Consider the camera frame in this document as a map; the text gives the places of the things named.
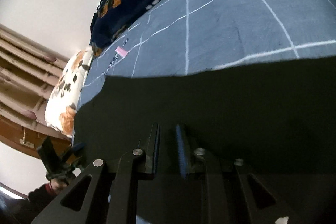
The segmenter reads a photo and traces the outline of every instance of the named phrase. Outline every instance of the person's hand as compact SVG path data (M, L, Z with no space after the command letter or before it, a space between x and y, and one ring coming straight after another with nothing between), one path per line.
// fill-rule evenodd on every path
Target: person's hand
M72 180L74 180L76 177L74 174L72 174L73 176L71 176L71 178L68 178L68 182L71 182ZM50 181L50 187L51 189L53 189L53 191L56 194L61 193L62 190L64 190L65 187L67 187L67 183L58 179L52 179Z

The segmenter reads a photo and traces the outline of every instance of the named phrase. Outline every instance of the pillow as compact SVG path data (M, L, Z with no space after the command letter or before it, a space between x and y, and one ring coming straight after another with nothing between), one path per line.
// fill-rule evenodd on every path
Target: pillow
M77 103L92 57L92 49L87 47L70 58L47 103L44 115L47 126L68 137L73 133Z

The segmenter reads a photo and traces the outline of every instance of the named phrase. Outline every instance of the blue bedsheet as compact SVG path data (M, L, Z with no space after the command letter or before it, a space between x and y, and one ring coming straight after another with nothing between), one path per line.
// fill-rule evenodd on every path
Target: blue bedsheet
M123 43L129 53L111 64ZM78 108L105 75L186 75L335 54L336 0L161 0L93 61Z

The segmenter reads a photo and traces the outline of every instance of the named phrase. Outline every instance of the pink sticky note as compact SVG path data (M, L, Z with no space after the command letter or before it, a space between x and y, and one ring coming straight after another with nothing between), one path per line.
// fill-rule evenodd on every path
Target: pink sticky note
M117 54L119 54L122 58L124 58L127 54L128 54L128 51L124 50L123 48L121 47L117 47L115 49L115 51L117 52Z

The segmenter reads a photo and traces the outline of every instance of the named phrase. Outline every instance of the triangular cutout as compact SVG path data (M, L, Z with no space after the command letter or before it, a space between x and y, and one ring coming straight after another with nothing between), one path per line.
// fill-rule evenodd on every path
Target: triangular cutout
M267 191L267 189L257 180L254 175L248 175L247 181L250 185L258 209L261 210L275 205L275 198Z
M74 211L80 211L86 192L90 186L91 176L84 177L72 191L61 201L61 205Z

